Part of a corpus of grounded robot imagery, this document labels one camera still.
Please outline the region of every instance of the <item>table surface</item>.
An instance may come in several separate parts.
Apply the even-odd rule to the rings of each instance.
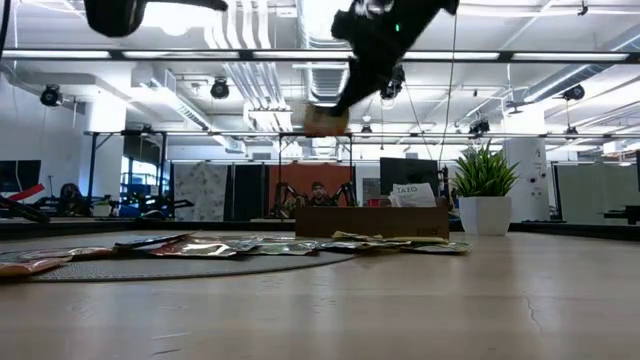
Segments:
[[[138,235],[5,242],[0,251]],[[4,285],[1,358],[638,358],[637,245],[452,237],[473,252],[211,279]]]

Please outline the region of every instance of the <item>cardboard box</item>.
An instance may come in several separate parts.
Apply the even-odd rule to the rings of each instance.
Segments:
[[[296,236],[328,238],[336,231],[361,235],[449,238],[446,207],[306,207],[296,210]]]

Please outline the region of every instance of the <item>computer monitor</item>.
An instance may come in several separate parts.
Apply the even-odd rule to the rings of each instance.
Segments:
[[[438,162],[435,160],[380,158],[380,193],[389,195],[393,184],[429,183],[433,194],[439,195]]]
[[[38,185],[39,181],[40,160],[0,161],[0,192],[19,192],[20,187],[26,190]]]

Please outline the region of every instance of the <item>round mat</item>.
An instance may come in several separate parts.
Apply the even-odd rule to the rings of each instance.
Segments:
[[[29,278],[32,282],[96,282],[185,279],[243,275],[333,264],[354,255],[249,256],[240,260],[125,259],[70,262]]]

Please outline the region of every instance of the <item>man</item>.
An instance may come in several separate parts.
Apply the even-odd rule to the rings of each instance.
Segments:
[[[338,202],[329,197],[327,188],[320,181],[314,181],[311,185],[311,195],[307,206],[338,206]]]
[[[380,90],[440,9],[455,15],[459,4],[460,0],[354,0],[348,12],[338,11],[331,34],[348,41],[356,58],[349,59],[349,80],[323,121],[339,123],[352,105]]]

